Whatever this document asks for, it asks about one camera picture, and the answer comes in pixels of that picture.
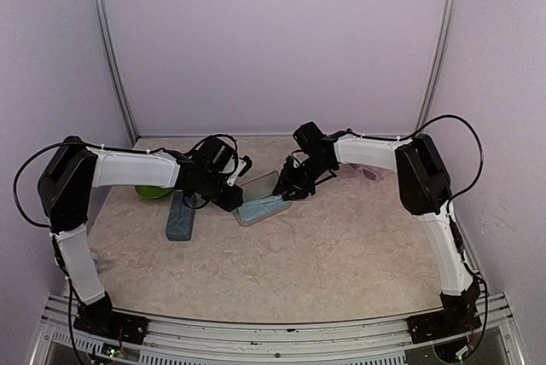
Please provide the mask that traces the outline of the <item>light blue cloth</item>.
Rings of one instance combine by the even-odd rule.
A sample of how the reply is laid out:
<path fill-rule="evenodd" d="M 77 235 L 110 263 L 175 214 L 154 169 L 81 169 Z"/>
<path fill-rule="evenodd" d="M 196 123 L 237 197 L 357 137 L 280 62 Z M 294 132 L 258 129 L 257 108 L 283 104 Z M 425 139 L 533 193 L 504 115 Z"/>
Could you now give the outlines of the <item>light blue cloth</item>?
<path fill-rule="evenodd" d="M 281 196 L 270 195 L 263 199 L 245 202 L 237 208 L 237 213 L 242 222 L 252 223 L 278 211 L 283 211 L 289 206 L 290 204 Z"/>

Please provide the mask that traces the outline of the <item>pink glasses case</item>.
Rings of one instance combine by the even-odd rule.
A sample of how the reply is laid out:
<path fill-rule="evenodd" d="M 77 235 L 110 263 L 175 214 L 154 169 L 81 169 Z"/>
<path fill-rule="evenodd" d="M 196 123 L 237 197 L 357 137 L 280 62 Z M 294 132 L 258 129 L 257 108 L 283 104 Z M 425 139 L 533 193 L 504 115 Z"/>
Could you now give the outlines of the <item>pink glasses case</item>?
<path fill-rule="evenodd" d="M 273 195 L 279 178 L 278 171 L 269 171 L 259 177 L 241 183 L 243 204 L 233 212 L 242 227 L 261 222 L 291 207 L 280 195 Z"/>

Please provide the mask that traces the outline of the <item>grey-blue glasses case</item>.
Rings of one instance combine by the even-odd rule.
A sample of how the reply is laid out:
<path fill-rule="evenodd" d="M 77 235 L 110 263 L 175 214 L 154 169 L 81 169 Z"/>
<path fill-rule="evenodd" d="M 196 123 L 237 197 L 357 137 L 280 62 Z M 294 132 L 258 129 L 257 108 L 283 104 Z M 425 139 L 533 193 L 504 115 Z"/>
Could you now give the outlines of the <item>grey-blue glasses case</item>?
<path fill-rule="evenodd" d="M 166 238 L 169 241 L 191 241 L 195 221 L 196 197 L 176 191 L 172 196 L 167 218 Z"/>

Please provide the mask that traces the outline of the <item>purple lens pink sunglasses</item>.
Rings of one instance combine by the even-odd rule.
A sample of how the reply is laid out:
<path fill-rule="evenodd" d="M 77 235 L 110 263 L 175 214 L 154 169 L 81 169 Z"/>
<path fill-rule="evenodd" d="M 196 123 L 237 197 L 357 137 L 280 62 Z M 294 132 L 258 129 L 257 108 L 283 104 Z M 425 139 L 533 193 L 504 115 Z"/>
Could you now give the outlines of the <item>purple lens pink sunglasses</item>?
<path fill-rule="evenodd" d="M 349 166 L 371 182 L 377 183 L 381 179 L 380 170 L 369 165 L 349 164 Z"/>

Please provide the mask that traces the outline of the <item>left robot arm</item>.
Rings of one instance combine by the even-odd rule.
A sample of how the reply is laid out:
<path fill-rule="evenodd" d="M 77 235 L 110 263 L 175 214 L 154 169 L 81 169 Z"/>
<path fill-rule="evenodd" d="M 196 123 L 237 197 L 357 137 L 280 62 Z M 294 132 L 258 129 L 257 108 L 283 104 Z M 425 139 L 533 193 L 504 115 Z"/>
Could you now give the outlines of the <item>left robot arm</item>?
<path fill-rule="evenodd" d="M 103 335 L 119 327 L 119 315 L 103 301 L 107 292 L 92 257 L 86 224 L 93 189 L 141 186 L 173 189 L 184 200 L 195 195 L 204 205 L 231 212 L 243 203 L 237 185 L 253 162 L 238 154 L 227 135 L 208 136 L 186 153 L 158 148 L 135 150 L 91 145 L 77 136 L 61 142 L 38 180 L 38 194 L 49 229 L 72 288 L 84 305 L 84 317 Z"/>

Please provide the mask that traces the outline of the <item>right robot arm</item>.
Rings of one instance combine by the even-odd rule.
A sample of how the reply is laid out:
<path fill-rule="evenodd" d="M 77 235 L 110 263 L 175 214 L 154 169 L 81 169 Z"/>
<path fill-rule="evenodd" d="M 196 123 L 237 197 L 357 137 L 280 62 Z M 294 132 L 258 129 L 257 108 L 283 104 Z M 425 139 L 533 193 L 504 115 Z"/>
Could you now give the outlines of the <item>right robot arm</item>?
<path fill-rule="evenodd" d="M 456 333 L 470 317 L 477 301 L 479 282 L 466 261 L 464 242 L 451 208 L 450 176 L 432 138 L 381 138 L 352 130 L 323 133 L 314 122 L 301 125 L 293 139 L 305 160 L 285 159 L 275 195 L 284 200 L 304 200 L 317 186 L 336 176 L 341 165 L 363 165 L 396 173 L 404 209 L 425 229 L 439 267 L 443 309 L 436 316 L 442 333 Z"/>

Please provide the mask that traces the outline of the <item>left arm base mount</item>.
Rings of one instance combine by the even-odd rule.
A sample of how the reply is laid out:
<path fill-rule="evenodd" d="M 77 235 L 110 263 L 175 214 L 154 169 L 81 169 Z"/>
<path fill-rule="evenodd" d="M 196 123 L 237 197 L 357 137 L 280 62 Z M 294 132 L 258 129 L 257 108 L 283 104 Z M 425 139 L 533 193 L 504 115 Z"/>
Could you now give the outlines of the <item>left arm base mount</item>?
<path fill-rule="evenodd" d="M 94 303 L 78 304 L 74 327 L 121 343 L 142 345 L 148 331 L 148 318 L 114 310 L 108 293 L 105 293 Z"/>

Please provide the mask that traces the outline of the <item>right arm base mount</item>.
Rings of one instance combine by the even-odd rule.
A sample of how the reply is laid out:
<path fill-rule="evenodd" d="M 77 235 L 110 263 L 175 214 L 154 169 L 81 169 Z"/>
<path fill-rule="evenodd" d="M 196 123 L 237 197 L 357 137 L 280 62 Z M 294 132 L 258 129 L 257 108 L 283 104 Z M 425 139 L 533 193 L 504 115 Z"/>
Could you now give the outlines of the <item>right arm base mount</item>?
<path fill-rule="evenodd" d="M 440 310 L 410 316 L 407 319 L 412 343 L 420 344 L 443 339 L 481 327 L 476 307 L 479 295 L 480 291 L 472 290 L 459 296 L 441 293 Z"/>

